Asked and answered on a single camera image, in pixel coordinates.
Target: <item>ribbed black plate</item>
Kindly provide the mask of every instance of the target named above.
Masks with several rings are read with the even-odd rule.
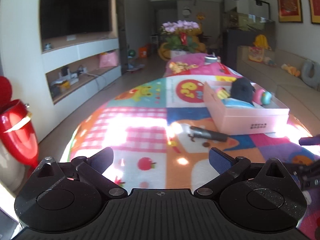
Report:
[[[15,240],[307,240],[291,229],[277,234],[244,230],[229,222],[211,200],[193,197],[187,189],[134,189],[111,200],[89,225],[73,232],[46,234],[23,230]]]

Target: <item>cartoon tablecloth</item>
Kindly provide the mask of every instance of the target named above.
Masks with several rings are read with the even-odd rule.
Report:
[[[128,192],[132,188],[194,191],[219,175],[208,161],[211,147],[257,163],[270,157],[305,164],[319,159],[318,146],[298,145],[298,139],[308,133],[293,117],[279,133],[231,136],[227,142],[190,136],[191,125],[217,130],[203,102],[204,82],[232,81],[235,77],[236,73],[212,76],[210,71],[204,75],[176,75],[125,92],[79,125],[64,158],[89,157],[112,147],[114,162],[104,176]],[[311,239],[320,239],[319,190],[304,195],[308,210],[299,229]]]

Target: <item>green ball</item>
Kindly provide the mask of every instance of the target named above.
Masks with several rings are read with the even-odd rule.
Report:
[[[128,51],[128,55],[129,55],[129,57],[135,57],[135,56],[136,56],[135,50],[134,50],[134,49],[130,49],[130,50]]]

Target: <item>television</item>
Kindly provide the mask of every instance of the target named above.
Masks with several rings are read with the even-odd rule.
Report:
[[[40,0],[42,40],[111,31],[111,0]]]

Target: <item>black plush toy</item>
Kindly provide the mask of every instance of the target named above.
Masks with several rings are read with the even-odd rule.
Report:
[[[253,105],[252,100],[254,91],[255,89],[251,85],[249,79],[245,77],[238,78],[232,83],[230,97]]]

